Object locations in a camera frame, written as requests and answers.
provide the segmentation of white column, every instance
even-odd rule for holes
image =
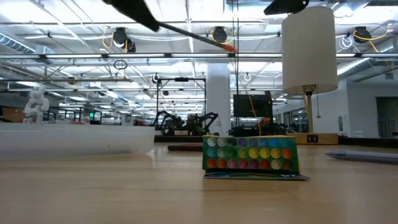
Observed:
[[[217,132],[220,136],[228,136],[228,130],[231,129],[231,91],[228,64],[209,63],[206,79],[206,112],[218,113],[220,118],[210,126],[210,133]]]

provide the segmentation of monitor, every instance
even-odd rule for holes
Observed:
[[[234,117],[254,118],[254,112],[258,118],[270,118],[272,116],[272,98],[267,95],[250,95],[253,107],[250,104],[249,95],[234,95]]]

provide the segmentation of green paint palette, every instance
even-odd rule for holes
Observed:
[[[209,172],[300,173],[295,138],[290,136],[204,136],[202,166]]]

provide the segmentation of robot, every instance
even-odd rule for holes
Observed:
[[[48,111],[50,107],[49,100],[44,98],[45,91],[44,87],[36,86],[29,93],[29,101],[24,109],[24,123],[43,123],[43,112]]]

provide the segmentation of yellow cable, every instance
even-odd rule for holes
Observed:
[[[214,30],[212,30],[212,31],[210,32],[210,37],[211,37],[215,42],[218,43],[218,41],[215,40],[215,39],[213,38],[213,33],[214,33]],[[232,40],[233,40],[233,38],[232,38],[229,42],[224,42],[224,43],[220,43],[220,44],[229,44],[229,43],[232,42]]]
[[[102,35],[102,44],[103,44],[104,47],[106,47],[107,49],[110,49],[110,48],[113,46],[113,34],[114,34],[114,32],[112,32],[111,45],[110,45],[110,46],[107,46],[107,45],[105,44],[105,40],[104,40],[105,32],[106,32],[106,27],[104,27],[104,33],[103,33],[103,35]]]
[[[241,85],[243,86],[243,83],[242,83],[241,79],[239,78],[239,76],[238,76],[238,80],[239,80],[239,82],[241,83]],[[245,92],[246,92],[247,96],[249,96],[249,101],[250,101],[251,109],[253,110],[253,114],[254,114],[254,117],[255,117],[256,122],[257,122],[257,115],[256,115],[256,112],[254,111],[254,106],[253,106],[253,102],[251,101],[250,94],[249,94],[249,92],[248,92],[247,90],[245,90]],[[259,127],[259,135],[261,136],[261,127],[260,127],[260,124],[259,124],[258,122],[257,122],[257,125],[258,125],[258,127]]]
[[[354,35],[354,37],[356,37],[356,38],[358,38],[358,39],[361,39],[361,40],[378,40],[378,39],[381,39],[381,38],[385,37],[385,36],[388,34],[388,30],[389,30],[389,29],[390,29],[390,25],[387,26],[387,31],[386,31],[385,34],[381,35],[380,37],[375,37],[375,38],[363,38],[363,37],[357,36],[357,35],[355,34],[355,33],[357,33],[357,31],[354,31],[354,32],[353,32],[353,35]]]
[[[371,40],[369,40],[369,43],[371,43],[373,49],[374,49],[377,53],[379,53],[379,50],[378,50],[378,49],[376,48],[376,46],[372,43]],[[390,63],[388,63],[388,62],[386,62],[386,61],[384,61],[384,63],[386,63],[386,65],[387,65],[389,68],[392,68],[392,66],[390,65]]]
[[[378,49],[377,49],[376,46],[372,43],[371,40],[369,40],[369,43],[371,43],[373,49],[374,49],[377,53],[379,53]]]

